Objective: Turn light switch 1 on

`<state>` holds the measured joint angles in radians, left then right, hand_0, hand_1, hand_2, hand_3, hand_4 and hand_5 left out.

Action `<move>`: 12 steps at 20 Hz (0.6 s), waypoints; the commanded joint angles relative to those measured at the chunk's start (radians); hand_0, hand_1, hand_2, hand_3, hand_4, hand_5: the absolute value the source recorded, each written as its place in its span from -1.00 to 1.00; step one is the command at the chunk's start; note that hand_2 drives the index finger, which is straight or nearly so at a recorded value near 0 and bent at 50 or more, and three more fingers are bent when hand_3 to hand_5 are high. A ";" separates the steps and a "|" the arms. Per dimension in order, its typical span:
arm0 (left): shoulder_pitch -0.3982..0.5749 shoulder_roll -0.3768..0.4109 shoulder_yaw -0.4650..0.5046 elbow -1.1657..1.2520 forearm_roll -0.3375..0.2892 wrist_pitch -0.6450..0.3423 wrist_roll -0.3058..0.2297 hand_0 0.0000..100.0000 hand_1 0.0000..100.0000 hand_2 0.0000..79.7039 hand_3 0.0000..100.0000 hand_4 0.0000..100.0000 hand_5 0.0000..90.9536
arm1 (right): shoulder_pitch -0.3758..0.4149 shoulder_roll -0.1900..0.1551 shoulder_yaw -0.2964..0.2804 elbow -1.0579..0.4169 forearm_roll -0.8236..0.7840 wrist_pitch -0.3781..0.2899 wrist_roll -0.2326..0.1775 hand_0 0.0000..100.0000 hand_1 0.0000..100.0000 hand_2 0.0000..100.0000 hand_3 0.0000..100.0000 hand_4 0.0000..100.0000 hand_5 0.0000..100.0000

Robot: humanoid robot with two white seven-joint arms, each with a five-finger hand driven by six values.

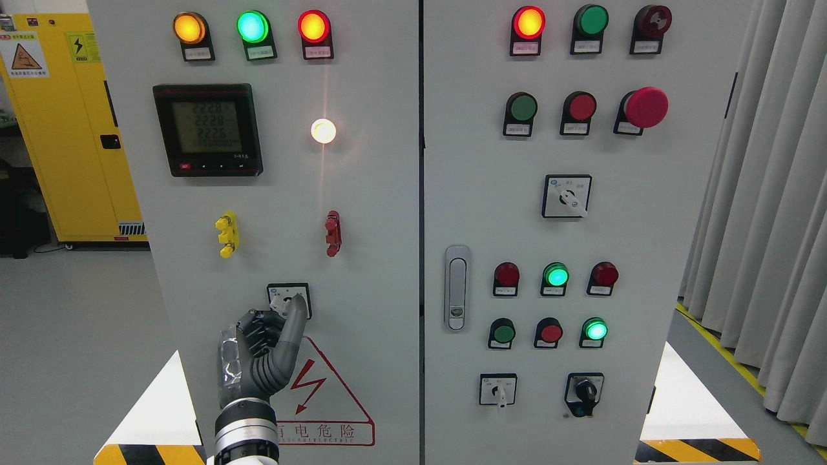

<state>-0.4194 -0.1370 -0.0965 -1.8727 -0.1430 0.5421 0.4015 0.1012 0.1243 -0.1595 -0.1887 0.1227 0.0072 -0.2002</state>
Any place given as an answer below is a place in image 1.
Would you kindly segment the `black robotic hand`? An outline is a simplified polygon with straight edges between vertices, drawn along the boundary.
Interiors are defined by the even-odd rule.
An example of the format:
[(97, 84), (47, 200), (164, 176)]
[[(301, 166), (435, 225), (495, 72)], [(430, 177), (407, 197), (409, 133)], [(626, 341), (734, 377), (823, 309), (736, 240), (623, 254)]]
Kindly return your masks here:
[(308, 320), (307, 301), (296, 294), (286, 304), (287, 317), (277, 310), (248, 310), (220, 333), (219, 406), (256, 398), (269, 402), (293, 376)]

